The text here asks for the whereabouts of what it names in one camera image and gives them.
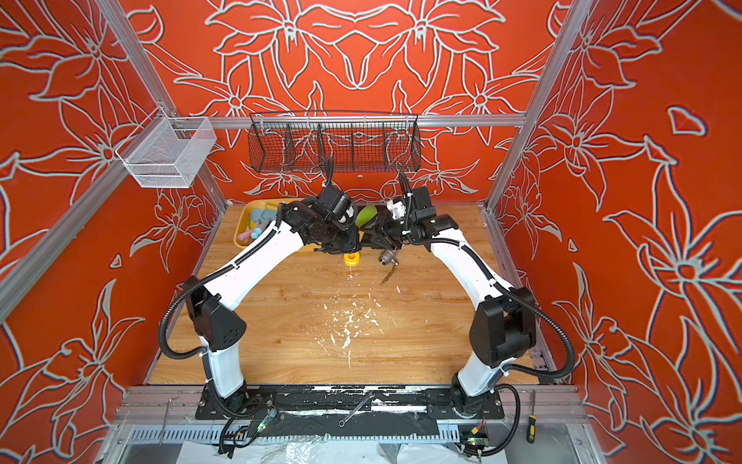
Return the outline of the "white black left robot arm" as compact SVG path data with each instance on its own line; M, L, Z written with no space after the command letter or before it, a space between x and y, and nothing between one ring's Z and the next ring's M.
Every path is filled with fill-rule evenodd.
M316 245L320 253L344 255L361 249L356 203L332 183L334 160L323 162L326 182L316 196L277 207L276 218L267 229L232 260L205 278L195 278L166 309L158 325L160 352L172 360L200 357L204 362L207 386L220 407L233 416L243 408L231 408L243 395L245 378L240 363L239 344L247 323L236 309L247 294L287 257L305 246ZM177 351L168 343L168 327L182 306L200 345Z

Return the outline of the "green shovel wooden handle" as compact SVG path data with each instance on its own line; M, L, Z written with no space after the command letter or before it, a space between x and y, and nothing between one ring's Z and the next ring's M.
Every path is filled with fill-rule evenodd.
M361 210L359 210L359 214L356 216L355 224L358 228L362 228L363 226L369 224L371 220L374 220L378 216L378 209L375 204L366 204L364 205Z

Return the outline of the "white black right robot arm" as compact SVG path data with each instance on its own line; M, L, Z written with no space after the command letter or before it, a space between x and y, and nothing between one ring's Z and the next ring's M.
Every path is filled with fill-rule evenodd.
M379 251L424 247L448 268L473 303L469 332L473 353L452 378L454 409L471 417L511 371L551 380L571 374L577 362L574 345L566 331L537 307L533 293L498 275L467 241L458 223L437 213L427 189L414 189L403 172L398 185L401 194L361 226L361 245ZM539 371L516 363L535 347L539 320L562 342L562 367Z

